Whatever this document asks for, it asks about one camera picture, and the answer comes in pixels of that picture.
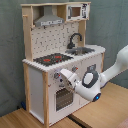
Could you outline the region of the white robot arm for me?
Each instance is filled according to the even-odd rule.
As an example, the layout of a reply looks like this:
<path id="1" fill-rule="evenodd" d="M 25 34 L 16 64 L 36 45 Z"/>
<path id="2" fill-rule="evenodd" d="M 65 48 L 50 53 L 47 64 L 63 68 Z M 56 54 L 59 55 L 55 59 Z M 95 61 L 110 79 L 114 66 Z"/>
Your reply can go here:
<path id="1" fill-rule="evenodd" d="M 88 101 L 95 102 L 100 98 L 101 89 L 107 82 L 127 69 L 128 45 L 118 52 L 114 65 L 102 73 L 95 70 L 86 71 L 82 79 L 67 69 L 62 69 L 60 74 L 67 90 L 77 93 Z"/>

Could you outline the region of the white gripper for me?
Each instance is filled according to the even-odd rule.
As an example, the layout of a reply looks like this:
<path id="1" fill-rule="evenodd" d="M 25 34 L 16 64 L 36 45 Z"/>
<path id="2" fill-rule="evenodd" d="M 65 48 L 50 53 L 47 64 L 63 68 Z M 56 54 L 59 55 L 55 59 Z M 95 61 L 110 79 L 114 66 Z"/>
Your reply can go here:
<path id="1" fill-rule="evenodd" d="M 60 74 L 64 82 L 65 88 L 68 91 L 74 92 L 76 85 L 80 82 L 80 78 L 78 77 L 78 75 L 67 69 L 62 69 L 60 71 Z"/>

